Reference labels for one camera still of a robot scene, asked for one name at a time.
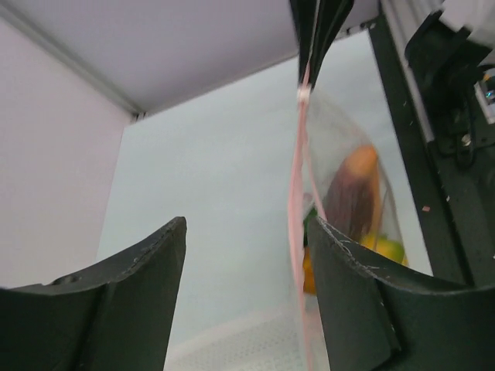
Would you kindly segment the papaya slice with red flesh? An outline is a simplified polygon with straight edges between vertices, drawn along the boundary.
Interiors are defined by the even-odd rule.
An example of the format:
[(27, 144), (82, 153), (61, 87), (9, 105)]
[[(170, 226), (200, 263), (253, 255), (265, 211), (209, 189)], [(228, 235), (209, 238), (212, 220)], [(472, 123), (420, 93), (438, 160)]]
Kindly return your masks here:
[(378, 165), (373, 145), (356, 148), (341, 163), (323, 200), (328, 223), (357, 242), (378, 229)]

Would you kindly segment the yellow green mango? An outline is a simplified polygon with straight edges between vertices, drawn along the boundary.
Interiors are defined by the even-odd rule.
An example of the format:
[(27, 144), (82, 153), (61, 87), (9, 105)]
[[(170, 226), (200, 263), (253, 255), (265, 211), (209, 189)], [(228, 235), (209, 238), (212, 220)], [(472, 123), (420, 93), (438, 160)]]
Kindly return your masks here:
[(405, 267), (408, 259), (401, 242), (389, 239), (386, 235), (367, 234), (362, 237), (360, 244), (389, 260)]

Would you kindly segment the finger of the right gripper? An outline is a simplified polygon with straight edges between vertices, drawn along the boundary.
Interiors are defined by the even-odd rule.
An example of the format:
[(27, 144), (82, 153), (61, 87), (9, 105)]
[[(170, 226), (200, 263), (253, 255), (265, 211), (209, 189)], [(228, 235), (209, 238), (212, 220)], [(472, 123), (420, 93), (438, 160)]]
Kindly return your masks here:
[(299, 84), (303, 83), (306, 70), (309, 70), (308, 83), (314, 85), (316, 78), (313, 71), (312, 48), (319, 12), (319, 1), (290, 0), (289, 3), (299, 44)]
[(323, 60), (353, 8), (354, 0), (321, 0), (316, 7), (314, 35), (309, 57), (309, 83), (316, 85)]

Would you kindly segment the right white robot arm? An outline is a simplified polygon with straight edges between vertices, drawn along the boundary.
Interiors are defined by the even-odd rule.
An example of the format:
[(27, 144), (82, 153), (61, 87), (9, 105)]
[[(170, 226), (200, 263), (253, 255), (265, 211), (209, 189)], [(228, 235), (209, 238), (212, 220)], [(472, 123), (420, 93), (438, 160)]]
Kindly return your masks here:
[[(353, 1), (290, 1), (299, 44), (299, 84), (316, 86), (323, 60)], [(493, 1), (443, 1), (406, 39), (405, 58), (428, 85), (477, 65), (494, 49)]]

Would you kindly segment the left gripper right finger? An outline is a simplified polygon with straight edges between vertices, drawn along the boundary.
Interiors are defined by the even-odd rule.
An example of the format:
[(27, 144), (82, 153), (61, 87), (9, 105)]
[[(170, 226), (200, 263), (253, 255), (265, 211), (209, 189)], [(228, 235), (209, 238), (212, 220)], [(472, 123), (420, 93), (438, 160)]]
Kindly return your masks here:
[(309, 223), (333, 370), (492, 370), (494, 289), (404, 267), (327, 222)]

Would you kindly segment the white plastic basket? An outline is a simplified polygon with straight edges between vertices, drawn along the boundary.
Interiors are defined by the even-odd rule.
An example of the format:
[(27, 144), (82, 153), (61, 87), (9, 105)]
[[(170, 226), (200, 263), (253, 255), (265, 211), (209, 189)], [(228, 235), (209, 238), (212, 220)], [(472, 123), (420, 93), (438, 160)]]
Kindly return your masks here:
[(329, 370), (319, 318), (308, 314), (309, 347), (292, 307), (255, 312), (208, 329), (168, 351), (165, 370)]

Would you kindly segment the clear zip top bag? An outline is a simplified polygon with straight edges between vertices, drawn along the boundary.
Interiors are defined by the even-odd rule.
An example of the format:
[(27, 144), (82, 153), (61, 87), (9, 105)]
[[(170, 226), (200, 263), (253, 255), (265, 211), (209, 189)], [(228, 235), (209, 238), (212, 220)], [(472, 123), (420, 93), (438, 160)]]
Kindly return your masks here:
[(320, 216), (346, 237), (408, 266), (393, 192), (365, 133), (302, 70), (299, 119), (288, 192), (288, 239), (308, 370), (328, 370), (308, 224)]

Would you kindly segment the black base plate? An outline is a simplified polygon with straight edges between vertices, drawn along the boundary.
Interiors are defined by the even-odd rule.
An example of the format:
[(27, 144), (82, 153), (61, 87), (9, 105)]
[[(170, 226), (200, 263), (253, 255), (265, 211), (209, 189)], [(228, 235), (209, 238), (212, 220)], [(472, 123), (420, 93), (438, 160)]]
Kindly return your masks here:
[(427, 142), (385, 15), (377, 17), (370, 40), (434, 276), (469, 286), (493, 284), (494, 148), (478, 150), (474, 164), (462, 170)]

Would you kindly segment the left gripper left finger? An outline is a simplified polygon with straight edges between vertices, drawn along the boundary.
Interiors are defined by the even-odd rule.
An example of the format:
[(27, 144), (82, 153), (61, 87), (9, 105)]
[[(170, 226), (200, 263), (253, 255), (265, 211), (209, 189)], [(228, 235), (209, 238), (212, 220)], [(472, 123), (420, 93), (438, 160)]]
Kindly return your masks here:
[(186, 219), (50, 284), (1, 291), (3, 370), (161, 370)]

